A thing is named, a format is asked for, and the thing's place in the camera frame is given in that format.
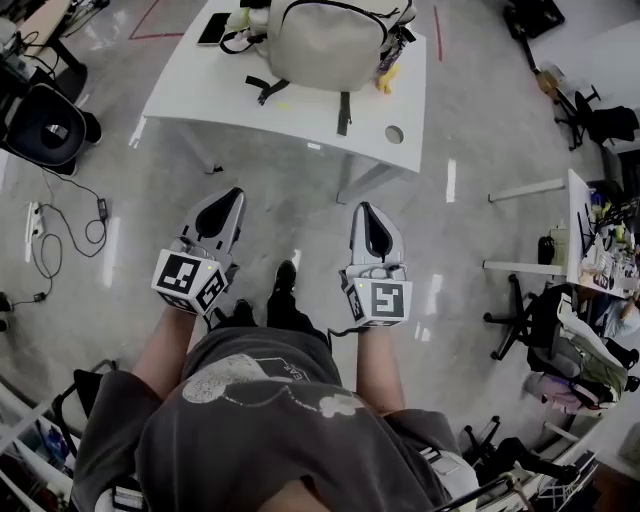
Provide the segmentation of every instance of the white backpack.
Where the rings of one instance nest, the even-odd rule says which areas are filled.
[[[251,7],[254,1],[256,6],[265,4],[242,0],[241,6]],[[266,27],[250,24],[244,36],[249,46],[229,48],[230,40],[242,37],[232,32],[220,47],[226,53],[240,53],[253,44],[266,47],[266,54],[260,53],[281,80],[270,85],[247,77],[247,83],[262,88],[261,104],[289,83],[343,93],[338,133],[344,135],[350,121],[348,93],[361,89],[376,73],[384,74],[402,47],[414,40],[404,25],[415,13],[412,0],[271,0]]]

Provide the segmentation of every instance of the smartphone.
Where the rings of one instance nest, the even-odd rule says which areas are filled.
[[[230,12],[217,12],[215,13],[204,32],[198,39],[198,46],[216,46],[222,41],[224,35],[225,25],[227,24],[227,18],[231,15]]]

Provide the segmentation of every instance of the gray t-shirt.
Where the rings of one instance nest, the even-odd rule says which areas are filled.
[[[318,339],[268,328],[215,330],[189,353],[166,401],[127,372],[103,378],[82,437],[73,497],[136,473],[153,512],[255,511],[307,478],[332,511],[420,511],[449,501],[420,455],[458,453],[445,417],[376,414],[341,387]]]

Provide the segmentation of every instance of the polished floor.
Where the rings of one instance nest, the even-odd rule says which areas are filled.
[[[299,251],[299,307],[320,329],[350,325],[337,272],[349,259],[355,203],[335,203],[341,156],[281,136],[205,125],[200,134],[225,168],[205,176],[171,126],[149,121],[139,133],[145,101],[179,40],[148,36],[184,31],[203,4],[159,0],[136,29],[152,3],[112,0],[65,40],[89,67],[83,108],[104,130],[102,144],[81,156],[77,181],[108,199],[112,217],[105,251],[86,259],[73,250],[60,219],[47,214],[47,230],[64,243],[62,270],[46,302],[18,306],[11,331],[0,338],[0,375],[34,399],[66,387],[74,368],[104,357],[123,367],[135,361],[163,307],[150,289],[158,252],[194,202],[230,186],[246,191],[248,209],[234,251],[240,272],[224,304],[246,297],[262,315],[275,267]],[[502,363],[489,357],[505,332],[485,325],[482,315],[508,311],[511,290],[507,274],[483,270],[482,261],[533,262],[538,237],[567,221],[565,196],[489,204],[487,194],[557,178],[570,167],[585,179],[603,170],[589,143],[568,151],[550,101],[503,26],[500,4],[418,0],[413,29],[429,44],[422,170],[365,199],[405,237],[414,298],[410,321],[393,334],[409,405],[443,411],[456,431],[467,423],[481,428],[499,414],[502,435],[534,442],[542,418],[552,414],[522,394],[528,374],[522,346]],[[33,262],[25,262],[25,203],[49,202],[53,194],[80,238],[96,214],[89,193],[46,179],[52,192],[39,168],[14,157],[2,179],[0,288],[16,301],[47,286]],[[55,252],[53,243],[45,251],[50,266]],[[530,291],[540,291],[544,281],[522,276]],[[198,329],[194,339],[204,325]],[[353,387],[355,337],[334,347],[345,385]],[[80,423],[80,415],[72,421]]]

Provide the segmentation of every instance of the desk hole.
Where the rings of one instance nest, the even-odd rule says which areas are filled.
[[[384,134],[387,136],[387,140],[391,144],[401,144],[404,140],[404,133],[395,125],[389,125],[384,129]]]

